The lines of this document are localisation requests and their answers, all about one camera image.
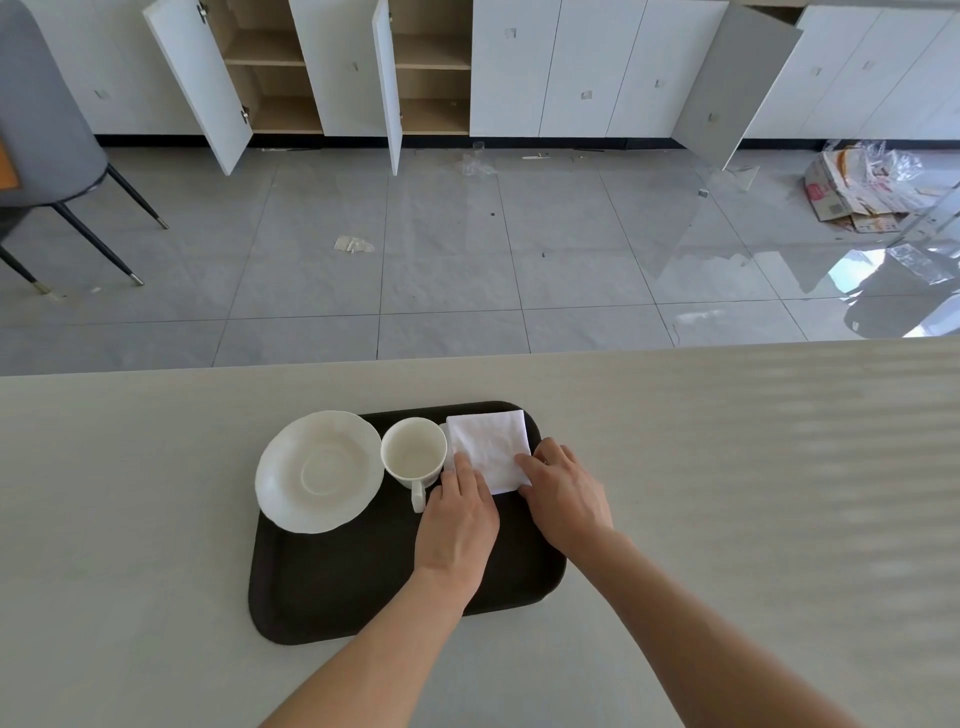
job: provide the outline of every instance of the dark brown tray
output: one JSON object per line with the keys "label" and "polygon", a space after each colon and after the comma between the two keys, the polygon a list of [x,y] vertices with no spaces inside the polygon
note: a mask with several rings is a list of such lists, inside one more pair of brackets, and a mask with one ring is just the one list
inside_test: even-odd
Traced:
{"label": "dark brown tray", "polygon": [[[450,415],[519,409],[484,401],[362,415],[382,436],[405,417],[443,423]],[[524,413],[530,448],[537,423]],[[548,544],[516,493],[494,496],[500,532],[480,589],[465,614],[533,604],[564,577],[566,559]],[[420,514],[410,491],[384,473],[380,490],[357,518],[326,533],[289,533],[260,514],[250,570],[250,615],[257,631],[278,644],[355,635],[390,601],[413,571]]]}

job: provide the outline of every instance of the white plate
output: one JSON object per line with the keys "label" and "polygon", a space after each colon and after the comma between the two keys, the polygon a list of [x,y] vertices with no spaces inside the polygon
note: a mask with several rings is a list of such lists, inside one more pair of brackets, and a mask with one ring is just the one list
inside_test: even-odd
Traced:
{"label": "white plate", "polygon": [[327,410],[284,427],[260,456],[260,510],[285,531],[323,533],[352,521],[383,481],[380,435],[352,412]]}

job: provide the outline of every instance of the left hand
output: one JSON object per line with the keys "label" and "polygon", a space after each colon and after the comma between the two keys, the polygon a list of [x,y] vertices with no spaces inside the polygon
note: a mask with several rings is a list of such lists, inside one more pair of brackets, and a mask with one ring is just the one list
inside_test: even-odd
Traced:
{"label": "left hand", "polygon": [[414,573],[429,572],[462,602],[476,594],[493,550],[500,516],[483,474],[463,453],[456,472],[444,471],[430,493],[414,548]]}

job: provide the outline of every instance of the napkin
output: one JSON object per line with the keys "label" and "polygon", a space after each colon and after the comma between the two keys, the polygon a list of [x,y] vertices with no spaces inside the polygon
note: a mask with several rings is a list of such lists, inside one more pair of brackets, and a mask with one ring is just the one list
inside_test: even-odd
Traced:
{"label": "napkin", "polygon": [[514,462],[518,452],[530,454],[523,410],[489,412],[483,415],[455,415],[446,418],[446,461],[444,470],[453,470],[453,455],[465,452],[473,468],[483,473],[493,495],[515,491],[530,480]]}

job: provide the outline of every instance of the mug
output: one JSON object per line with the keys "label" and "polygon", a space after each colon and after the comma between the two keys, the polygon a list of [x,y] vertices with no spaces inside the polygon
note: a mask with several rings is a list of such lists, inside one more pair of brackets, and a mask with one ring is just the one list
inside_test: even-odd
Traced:
{"label": "mug", "polygon": [[387,473],[410,489],[414,513],[423,513],[426,489],[437,480],[446,459],[446,436],[423,417],[400,420],[383,436],[380,459]]}

